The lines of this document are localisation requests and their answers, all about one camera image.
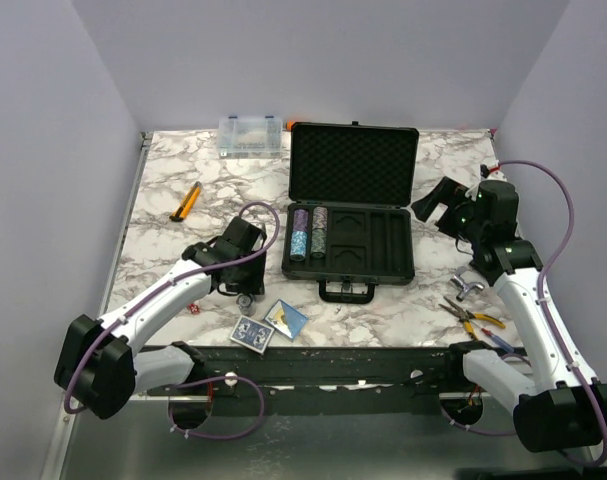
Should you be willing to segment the blue tan 10 chip stack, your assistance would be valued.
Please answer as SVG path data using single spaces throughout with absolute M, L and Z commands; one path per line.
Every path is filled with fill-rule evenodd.
M 239 294 L 236 305 L 243 316 L 252 317 L 256 311 L 255 298 L 250 294 Z

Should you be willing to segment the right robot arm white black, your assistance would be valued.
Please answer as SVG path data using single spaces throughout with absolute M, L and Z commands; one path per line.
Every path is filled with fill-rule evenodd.
M 497 353 L 475 348 L 444 365 L 445 384 L 457 392 L 481 386 L 511 414 L 516 435 L 531 452 L 607 447 L 607 383 L 580 355 L 538 253 L 517 234 L 515 187 L 486 179 L 468 188 L 444 177 L 411 208 L 426 221 L 438 205 L 446 208 L 438 230 L 471 245 L 470 264 L 508 309 L 532 369 L 525 376 Z

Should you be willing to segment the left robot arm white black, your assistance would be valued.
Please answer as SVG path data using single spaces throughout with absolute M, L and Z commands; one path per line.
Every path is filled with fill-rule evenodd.
M 205 372 L 196 350 L 182 342 L 151 351 L 144 346 L 190 303 L 222 285 L 254 292 L 272 242 L 235 217 L 222 235 L 188 246 L 164 276 L 125 305 L 98 319 L 73 320 L 54 372 L 65 412 L 89 410 L 107 419 L 143 391 L 173 385 L 184 395 L 197 393 Z

